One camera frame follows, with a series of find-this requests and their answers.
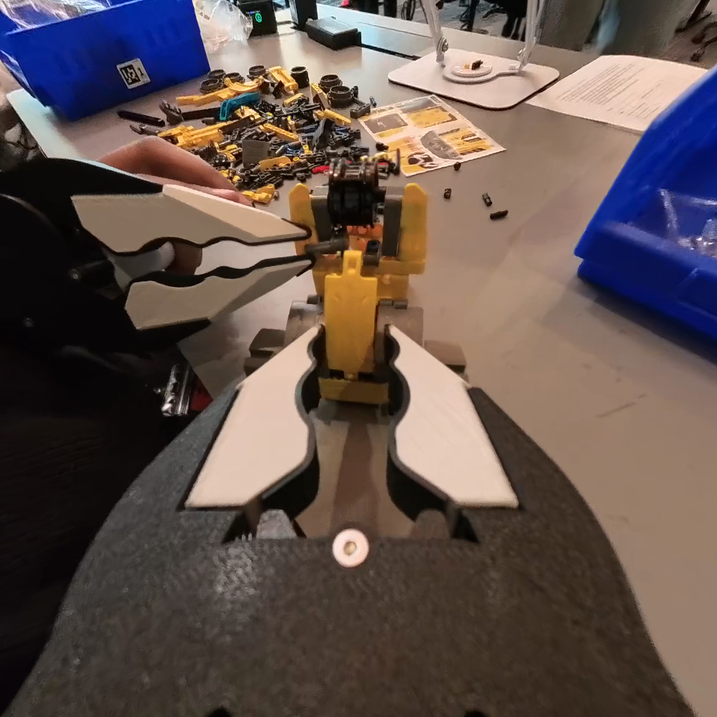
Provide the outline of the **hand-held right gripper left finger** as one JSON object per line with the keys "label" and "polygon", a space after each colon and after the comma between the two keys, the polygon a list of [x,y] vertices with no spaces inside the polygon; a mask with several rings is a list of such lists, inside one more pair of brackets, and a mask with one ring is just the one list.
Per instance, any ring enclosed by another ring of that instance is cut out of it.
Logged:
{"label": "hand-held right gripper left finger", "polygon": [[257,524],[266,510],[293,519],[313,503],[320,479],[310,413],[324,343],[323,328],[310,328],[238,385],[186,509],[236,509]]}

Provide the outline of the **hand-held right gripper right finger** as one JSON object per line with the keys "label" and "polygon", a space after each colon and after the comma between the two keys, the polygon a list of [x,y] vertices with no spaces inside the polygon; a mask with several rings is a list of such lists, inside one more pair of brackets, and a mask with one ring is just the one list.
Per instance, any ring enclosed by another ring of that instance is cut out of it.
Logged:
{"label": "hand-held right gripper right finger", "polygon": [[468,383],[398,327],[388,325],[385,338],[393,504],[412,521],[435,510],[449,523],[462,510],[518,509]]}

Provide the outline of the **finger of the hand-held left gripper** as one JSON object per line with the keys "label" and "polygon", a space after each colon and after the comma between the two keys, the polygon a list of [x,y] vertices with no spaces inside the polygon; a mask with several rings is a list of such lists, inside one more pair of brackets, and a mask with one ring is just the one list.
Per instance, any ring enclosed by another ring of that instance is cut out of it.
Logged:
{"label": "finger of the hand-held left gripper", "polygon": [[248,268],[221,266],[194,276],[152,273],[130,283],[125,311],[140,330],[212,322],[312,267],[311,257],[274,257]]}
{"label": "finger of the hand-held left gripper", "polygon": [[82,227],[116,255],[138,255],[171,241],[259,246],[311,234],[268,211],[176,185],[158,193],[76,195],[72,205]]}

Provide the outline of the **yellow toy brick vehicle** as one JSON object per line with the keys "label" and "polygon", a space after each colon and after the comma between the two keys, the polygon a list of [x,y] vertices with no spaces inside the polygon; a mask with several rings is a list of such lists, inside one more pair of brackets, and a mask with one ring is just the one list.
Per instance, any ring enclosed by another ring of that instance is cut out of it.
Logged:
{"label": "yellow toy brick vehicle", "polygon": [[270,420],[308,414],[318,397],[392,405],[419,419],[468,415],[468,385],[426,350],[423,312],[407,305],[409,277],[426,263],[427,197],[417,184],[381,186],[399,171],[386,154],[348,163],[335,159],[328,184],[290,193],[291,219],[309,228],[296,243],[313,262],[316,296],[292,304],[285,350],[259,356],[257,334],[235,404]]}

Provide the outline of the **person's left hand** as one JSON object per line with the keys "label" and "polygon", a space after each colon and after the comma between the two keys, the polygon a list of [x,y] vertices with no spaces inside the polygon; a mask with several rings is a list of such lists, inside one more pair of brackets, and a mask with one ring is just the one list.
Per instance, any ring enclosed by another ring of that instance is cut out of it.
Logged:
{"label": "person's left hand", "polygon": [[102,164],[159,184],[188,186],[252,207],[253,201],[207,162],[157,137],[144,137],[102,156]]}

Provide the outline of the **metal clip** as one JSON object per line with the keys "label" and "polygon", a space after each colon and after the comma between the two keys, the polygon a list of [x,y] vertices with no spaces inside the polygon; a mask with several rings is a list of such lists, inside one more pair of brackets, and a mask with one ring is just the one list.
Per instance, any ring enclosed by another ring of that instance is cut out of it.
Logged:
{"label": "metal clip", "polygon": [[168,418],[189,418],[200,414],[213,401],[188,362],[172,366],[166,385],[158,390],[161,412]]}

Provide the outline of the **pile of toy brick pieces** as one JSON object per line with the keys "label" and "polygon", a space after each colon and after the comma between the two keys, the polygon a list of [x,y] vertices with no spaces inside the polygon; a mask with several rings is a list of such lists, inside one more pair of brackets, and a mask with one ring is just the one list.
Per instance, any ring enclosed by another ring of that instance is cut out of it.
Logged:
{"label": "pile of toy brick pieces", "polygon": [[247,199],[268,204],[287,181],[327,175],[334,161],[371,158],[357,123],[373,108],[373,96],[363,101],[359,87],[338,75],[315,81],[304,66],[253,65],[246,75],[211,70],[197,94],[161,101],[155,116],[163,128],[126,122],[200,157]]}

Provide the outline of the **crumpled clear plastic bag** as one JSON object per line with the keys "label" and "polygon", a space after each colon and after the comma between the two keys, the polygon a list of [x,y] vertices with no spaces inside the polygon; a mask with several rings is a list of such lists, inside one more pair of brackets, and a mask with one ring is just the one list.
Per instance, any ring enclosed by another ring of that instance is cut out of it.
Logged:
{"label": "crumpled clear plastic bag", "polygon": [[193,1],[204,49],[213,53],[230,43],[246,44],[253,21],[233,1]]}

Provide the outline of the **person's torso in dark sweater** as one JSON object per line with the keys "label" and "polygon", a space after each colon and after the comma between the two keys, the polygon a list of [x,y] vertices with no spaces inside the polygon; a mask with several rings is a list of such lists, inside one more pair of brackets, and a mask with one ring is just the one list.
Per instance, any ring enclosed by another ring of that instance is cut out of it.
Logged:
{"label": "person's torso in dark sweater", "polygon": [[1,340],[1,710],[87,547],[179,426],[130,357]]}

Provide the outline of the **blue plastic storage bin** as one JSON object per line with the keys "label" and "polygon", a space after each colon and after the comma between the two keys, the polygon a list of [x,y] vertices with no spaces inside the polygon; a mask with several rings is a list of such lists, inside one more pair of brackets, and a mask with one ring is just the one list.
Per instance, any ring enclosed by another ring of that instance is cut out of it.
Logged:
{"label": "blue plastic storage bin", "polygon": [[110,1],[73,19],[1,15],[1,62],[43,106],[74,121],[209,72],[191,1]]}
{"label": "blue plastic storage bin", "polygon": [[716,67],[642,134],[575,248],[578,275],[716,340],[716,259],[665,236],[658,190],[716,199]]}

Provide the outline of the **black charger with green light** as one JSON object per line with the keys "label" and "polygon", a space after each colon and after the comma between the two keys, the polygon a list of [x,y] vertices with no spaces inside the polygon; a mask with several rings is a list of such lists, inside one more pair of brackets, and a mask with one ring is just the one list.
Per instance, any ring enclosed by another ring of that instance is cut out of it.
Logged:
{"label": "black charger with green light", "polygon": [[236,1],[235,4],[251,22],[250,39],[277,33],[273,1]]}

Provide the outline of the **black power adapter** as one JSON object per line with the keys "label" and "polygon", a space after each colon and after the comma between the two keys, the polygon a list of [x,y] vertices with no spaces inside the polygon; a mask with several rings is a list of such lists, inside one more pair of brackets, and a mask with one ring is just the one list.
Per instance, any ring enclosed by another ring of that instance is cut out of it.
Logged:
{"label": "black power adapter", "polygon": [[334,51],[361,45],[361,32],[336,19],[308,19],[304,30],[309,39]]}

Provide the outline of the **yellow sticker sheet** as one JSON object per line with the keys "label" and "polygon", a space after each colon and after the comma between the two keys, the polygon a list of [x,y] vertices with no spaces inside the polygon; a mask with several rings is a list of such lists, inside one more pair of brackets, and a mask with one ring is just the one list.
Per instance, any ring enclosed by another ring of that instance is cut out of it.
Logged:
{"label": "yellow sticker sheet", "polygon": [[360,118],[366,132],[400,156],[401,173],[412,177],[451,168],[505,148],[436,95],[404,100]]}

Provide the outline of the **white book stand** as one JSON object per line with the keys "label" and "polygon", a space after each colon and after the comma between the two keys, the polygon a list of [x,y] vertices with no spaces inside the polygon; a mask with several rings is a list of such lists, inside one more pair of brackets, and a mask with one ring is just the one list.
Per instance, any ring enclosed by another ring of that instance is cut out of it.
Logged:
{"label": "white book stand", "polygon": [[491,111],[523,103],[559,79],[559,70],[530,63],[544,1],[527,1],[524,46],[515,60],[450,49],[440,22],[438,1],[425,5],[435,51],[388,75],[390,83]]}

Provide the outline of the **printed paper sheet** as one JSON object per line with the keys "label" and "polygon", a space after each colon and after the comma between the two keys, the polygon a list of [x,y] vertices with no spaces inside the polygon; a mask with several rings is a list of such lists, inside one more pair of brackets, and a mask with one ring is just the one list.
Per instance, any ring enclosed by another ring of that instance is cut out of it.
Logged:
{"label": "printed paper sheet", "polygon": [[706,74],[703,67],[664,59],[603,55],[526,104],[643,133]]}

